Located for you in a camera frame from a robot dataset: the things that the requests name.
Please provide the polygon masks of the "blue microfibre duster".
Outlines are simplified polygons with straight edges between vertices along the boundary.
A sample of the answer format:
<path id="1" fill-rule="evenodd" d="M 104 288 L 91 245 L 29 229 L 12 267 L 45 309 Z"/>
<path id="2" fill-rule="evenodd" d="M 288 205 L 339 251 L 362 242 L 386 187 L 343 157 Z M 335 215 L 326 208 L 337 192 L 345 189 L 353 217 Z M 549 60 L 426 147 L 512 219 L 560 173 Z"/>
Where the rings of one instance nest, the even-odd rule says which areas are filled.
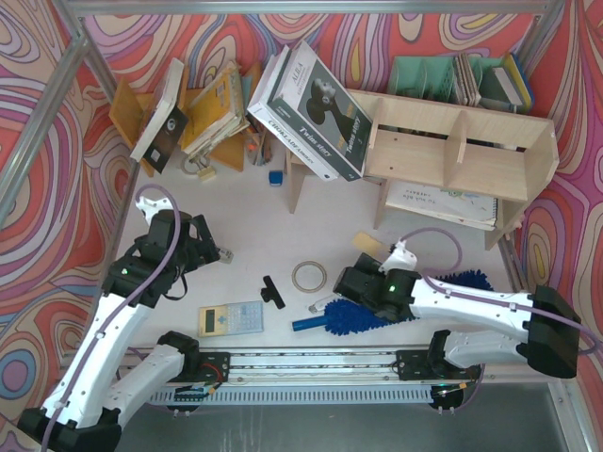
<path id="1" fill-rule="evenodd" d="M 437 280 L 480 290 L 494 290 L 487 276 L 480 270 L 452 273 L 438 277 Z M 333 299 L 325 305 L 321 316 L 294 321 L 292 323 L 292 330 L 307 331 L 323 327 L 330 334 L 344 336 L 390 325 L 392 325 L 392 322 L 377 317 L 364 306 L 347 299 Z"/>

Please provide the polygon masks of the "black T-shaped plastic piece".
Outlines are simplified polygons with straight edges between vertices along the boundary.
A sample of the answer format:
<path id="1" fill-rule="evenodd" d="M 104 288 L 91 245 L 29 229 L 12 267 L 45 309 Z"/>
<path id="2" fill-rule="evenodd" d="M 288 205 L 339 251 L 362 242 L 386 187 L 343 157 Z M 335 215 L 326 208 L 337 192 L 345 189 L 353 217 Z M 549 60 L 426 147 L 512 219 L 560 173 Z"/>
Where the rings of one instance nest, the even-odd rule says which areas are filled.
<path id="1" fill-rule="evenodd" d="M 276 288 L 272 278 L 267 275 L 263 277 L 264 286 L 260 289 L 260 296 L 265 303 L 273 302 L 278 310 L 285 308 L 285 302 Z"/>

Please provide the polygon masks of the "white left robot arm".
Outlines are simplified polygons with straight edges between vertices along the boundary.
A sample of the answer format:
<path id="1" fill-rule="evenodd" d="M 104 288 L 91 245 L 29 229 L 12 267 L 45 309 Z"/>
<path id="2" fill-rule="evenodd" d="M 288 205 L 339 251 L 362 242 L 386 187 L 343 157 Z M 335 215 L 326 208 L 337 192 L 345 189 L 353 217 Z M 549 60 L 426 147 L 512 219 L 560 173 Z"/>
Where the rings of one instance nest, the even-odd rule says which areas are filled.
<path id="1" fill-rule="evenodd" d="M 160 299 L 189 272 L 220 258 L 204 216 L 155 213 L 147 234 L 111 264 L 89 330 L 60 383 L 39 408 L 23 411 L 18 428 L 53 451 L 113 451 L 123 428 L 165 383 L 203 380 L 197 340 L 176 331 L 116 379 L 133 336 Z"/>

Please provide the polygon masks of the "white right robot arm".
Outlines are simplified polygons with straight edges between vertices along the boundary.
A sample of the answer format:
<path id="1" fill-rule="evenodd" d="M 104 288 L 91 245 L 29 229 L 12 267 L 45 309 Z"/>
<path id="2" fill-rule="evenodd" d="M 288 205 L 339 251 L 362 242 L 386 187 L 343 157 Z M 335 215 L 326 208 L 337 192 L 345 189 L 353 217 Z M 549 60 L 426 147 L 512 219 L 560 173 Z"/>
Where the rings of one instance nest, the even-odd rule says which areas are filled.
<path id="1" fill-rule="evenodd" d="M 389 323 L 445 317 L 476 326 L 434 334 L 435 357 L 454 367 L 518 362 L 553 378 L 576 376 L 581 320 L 557 290 L 476 289 L 420 274 L 416 263 L 409 251 L 396 250 L 384 262 L 363 253 L 342 270 L 334 292 Z"/>

